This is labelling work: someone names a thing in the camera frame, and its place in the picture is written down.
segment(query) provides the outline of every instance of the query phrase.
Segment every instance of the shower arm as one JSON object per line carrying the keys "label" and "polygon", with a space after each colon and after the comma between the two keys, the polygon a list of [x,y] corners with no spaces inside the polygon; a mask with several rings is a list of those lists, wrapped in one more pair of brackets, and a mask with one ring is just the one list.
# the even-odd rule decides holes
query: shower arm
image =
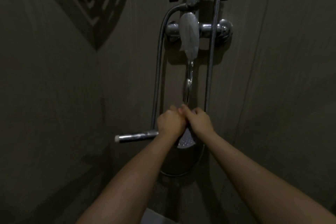
{"label": "shower arm", "polygon": [[[187,0],[186,3],[177,5],[166,13],[160,28],[159,43],[157,46],[157,63],[156,63],[156,75],[155,75],[155,88],[154,88],[154,98],[153,98],[153,109],[151,126],[149,131],[144,131],[140,133],[124,134],[115,136],[115,142],[126,143],[126,142],[136,142],[143,140],[151,140],[158,135],[158,131],[155,130],[155,121],[157,113],[157,103],[158,103],[158,93],[159,93],[159,81],[160,81],[160,68],[161,68],[161,57],[162,57],[162,46],[164,34],[167,37],[179,38],[179,26],[175,22],[170,22],[168,20],[170,16],[177,11],[193,11],[197,12],[199,0]],[[210,89],[211,89],[211,79],[212,79],[212,67],[213,67],[213,53],[216,37],[218,40],[226,41],[232,35],[232,25],[226,20],[221,20],[217,23],[218,12],[219,12],[220,0],[214,0],[214,10],[213,10],[213,21],[212,24],[199,24],[199,35],[200,37],[210,37],[209,44],[209,58],[208,58],[208,68],[207,68],[207,80],[206,80],[206,96],[204,111],[207,112],[209,108],[210,100]]]}

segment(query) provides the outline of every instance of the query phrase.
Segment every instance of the shower faucet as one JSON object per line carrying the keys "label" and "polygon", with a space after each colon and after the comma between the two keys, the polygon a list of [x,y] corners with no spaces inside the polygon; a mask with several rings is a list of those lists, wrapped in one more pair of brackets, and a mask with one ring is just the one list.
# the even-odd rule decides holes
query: shower faucet
{"label": "shower faucet", "polygon": [[[158,132],[155,130],[155,122],[156,122],[156,116],[157,116],[157,103],[158,103],[158,96],[159,96],[159,81],[160,81],[162,47],[163,47],[163,40],[164,40],[165,34],[168,37],[168,39],[181,39],[183,45],[187,45],[187,46],[184,46],[186,55],[188,57],[186,81],[185,81],[185,88],[183,92],[183,101],[185,103],[188,103],[189,98],[190,98],[190,89],[191,89],[192,80],[193,80],[193,77],[192,77],[193,65],[194,65],[194,59],[197,57],[199,38],[201,37],[210,38],[207,80],[206,80],[206,93],[205,93],[205,104],[204,104],[204,111],[205,112],[208,111],[215,41],[222,42],[222,43],[227,41],[233,33],[233,27],[232,27],[232,24],[228,22],[227,20],[222,19],[218,22],[218,12],[219,12],[220,0],[214,0],[212,23],[210,24],[210,23],[198,22],[198,13],[199,13],[198,5],[200,2],[201,0],[187,0],[185,3],[172,7],[166,13],[162,21],[162,24],[161,24],[160,33],[159,33],[159,42],[157,46],[155,88],[154,88],[154,99],[153,99],[150,130],[141,132],[141,133],[117,135],[115,136],[116,142],[124,143],[124,142],[148,140],[148,139],[153,139],[158,134]],[[180,18],[180,22],[179,23],[174,22],[174,21],[168,22],[170,16],[177,11],[185,12],[185,14],[183,14],[182,17]]]}

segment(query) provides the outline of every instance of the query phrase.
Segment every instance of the right hand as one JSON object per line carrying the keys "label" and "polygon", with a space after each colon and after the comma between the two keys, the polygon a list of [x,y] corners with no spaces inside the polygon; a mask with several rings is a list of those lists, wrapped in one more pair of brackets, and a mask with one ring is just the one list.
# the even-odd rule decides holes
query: right hand
{"label": "right hand", "polygon": [[182,105],[182,112],[188,119],[193,132],[203,140],[210,134],[215,133],[210,117],[199,107],[190,110],[185,104]]}

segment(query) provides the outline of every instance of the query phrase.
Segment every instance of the finger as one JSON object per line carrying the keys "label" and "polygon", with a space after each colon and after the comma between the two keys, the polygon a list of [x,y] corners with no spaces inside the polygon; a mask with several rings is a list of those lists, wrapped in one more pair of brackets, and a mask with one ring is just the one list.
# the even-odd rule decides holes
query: finger
{"label": "finger", "polygon": [[171,105],[169,109],[170,109],[170,110],[172,110],[172,111],[174,111],[174,112],[176,112],[176,111],[177,111],[177,108],[176,108],[176,106],[175,106],[175,105]]}
{"label": "finger", "polygon": [[194,114],[191,112],[191,110],[185,104],[182,104],[182,111],[183,111],[184,115],[187,117],[188,120],[192,119]]}
{"label": "finger", "polygon": [[196,114],[200,114],[200,113],[204,112],[202,110],[202,108],[200,108],[200,107],[196,107],[193,111],[195,111]]}

